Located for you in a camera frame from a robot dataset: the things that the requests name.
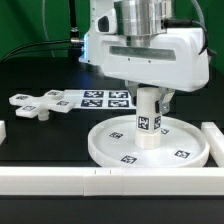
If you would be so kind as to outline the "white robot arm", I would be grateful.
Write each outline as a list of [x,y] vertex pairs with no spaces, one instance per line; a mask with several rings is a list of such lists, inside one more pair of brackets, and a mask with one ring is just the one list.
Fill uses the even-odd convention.
[[204,25],[175,19],[172,0],[90,0],[90,28],[79,61],[122,79],[137,102],[141,84],[166,96],[192,92],[209,79]]

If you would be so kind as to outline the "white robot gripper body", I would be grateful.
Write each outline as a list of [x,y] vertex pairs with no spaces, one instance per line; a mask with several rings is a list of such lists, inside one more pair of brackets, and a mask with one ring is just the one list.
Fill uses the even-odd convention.
[[209,80],[201,28],[173,28],[152,37],[149,47],[128,47],[124,38],[100,39],[100,66],[105,76],[181,91],[195,91]]

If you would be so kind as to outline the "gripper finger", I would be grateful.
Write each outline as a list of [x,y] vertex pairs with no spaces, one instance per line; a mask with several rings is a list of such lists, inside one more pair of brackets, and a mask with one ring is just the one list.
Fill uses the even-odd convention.
[[127,91],[129,92],[131,96],[132,104],[135,105],[137,102],[137,89],[138,89],[138,83],[134,81],[125,81],[125,86]]
[[159,88],[159,99],[155,102],[155,108],[157,113],[164,115],[170,111],[170,101],[174,93],[174,89],[165,87]]

